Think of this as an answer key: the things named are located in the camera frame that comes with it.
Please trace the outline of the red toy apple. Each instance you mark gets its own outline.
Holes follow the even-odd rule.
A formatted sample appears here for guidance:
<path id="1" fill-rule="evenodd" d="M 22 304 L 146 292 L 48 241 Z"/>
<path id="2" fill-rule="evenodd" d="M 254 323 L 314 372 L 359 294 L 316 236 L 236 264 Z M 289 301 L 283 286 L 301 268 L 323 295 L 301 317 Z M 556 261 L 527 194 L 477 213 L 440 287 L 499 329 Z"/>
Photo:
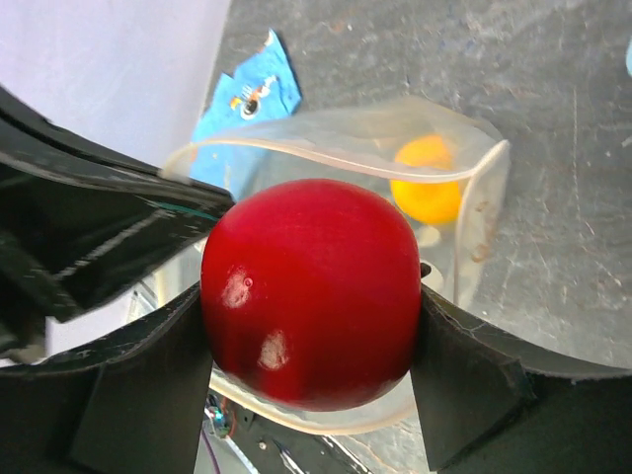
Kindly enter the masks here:
<path id="1" fill-rule="evenodd" d="M 371 402 L 409 370 L 421 312 L 414 233 L 384 197 L 306 179 L 236 203 L 205 243 L 204 325 L 218 367 L 307 411 Z"/>

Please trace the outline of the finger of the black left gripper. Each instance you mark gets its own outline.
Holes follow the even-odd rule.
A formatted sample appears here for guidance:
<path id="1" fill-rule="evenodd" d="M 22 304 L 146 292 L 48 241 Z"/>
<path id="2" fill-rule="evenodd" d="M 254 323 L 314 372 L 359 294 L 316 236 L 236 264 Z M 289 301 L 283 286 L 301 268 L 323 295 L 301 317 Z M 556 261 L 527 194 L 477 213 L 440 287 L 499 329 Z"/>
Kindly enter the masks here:
<path id="1" fill-rule="evenodd" d="M 1 95 L 1 317 L 74 319 L 208 234 L 230 194 L 62 129 Z"/>

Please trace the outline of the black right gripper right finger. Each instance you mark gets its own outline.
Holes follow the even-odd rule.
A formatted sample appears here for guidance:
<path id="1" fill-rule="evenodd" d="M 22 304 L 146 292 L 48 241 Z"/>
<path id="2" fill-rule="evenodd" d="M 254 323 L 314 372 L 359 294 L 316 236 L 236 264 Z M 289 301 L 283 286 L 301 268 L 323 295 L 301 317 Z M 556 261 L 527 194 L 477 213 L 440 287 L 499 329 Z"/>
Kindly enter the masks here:
<path id="1" fill-rule="evenodd" d="M 436 473 L 628 473 L 631 372 L 561 355 L 428 287 L 411 377 Z"/>

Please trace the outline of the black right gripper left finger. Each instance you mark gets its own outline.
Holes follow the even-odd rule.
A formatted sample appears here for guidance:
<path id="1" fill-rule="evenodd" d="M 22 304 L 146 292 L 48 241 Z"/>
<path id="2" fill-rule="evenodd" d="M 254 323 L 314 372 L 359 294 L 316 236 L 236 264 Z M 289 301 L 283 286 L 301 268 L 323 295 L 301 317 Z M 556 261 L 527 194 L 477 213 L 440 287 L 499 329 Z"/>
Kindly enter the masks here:
<path id="1" fill-rule="evenodd" d="M 4 473 L 191 473 L 212 357 L 193 285 L 39 364 L 1 370 Z"/>

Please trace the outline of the clear dotted zip top bag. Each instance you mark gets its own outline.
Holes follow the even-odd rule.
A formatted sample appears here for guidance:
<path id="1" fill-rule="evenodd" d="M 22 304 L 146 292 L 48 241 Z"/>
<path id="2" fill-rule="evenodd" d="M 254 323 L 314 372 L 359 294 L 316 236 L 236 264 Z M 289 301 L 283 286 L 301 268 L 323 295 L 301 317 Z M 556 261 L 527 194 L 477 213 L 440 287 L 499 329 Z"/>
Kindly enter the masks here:
<path id="1" fill-rule="evenodd" d="M 422 293 L 471 301 L 510 149 L 487 121 L 407 96 L 174 152 L 163 178 L 234 198 L 198 247 L 219 404 L 316 435 L 410 416 Z"/>

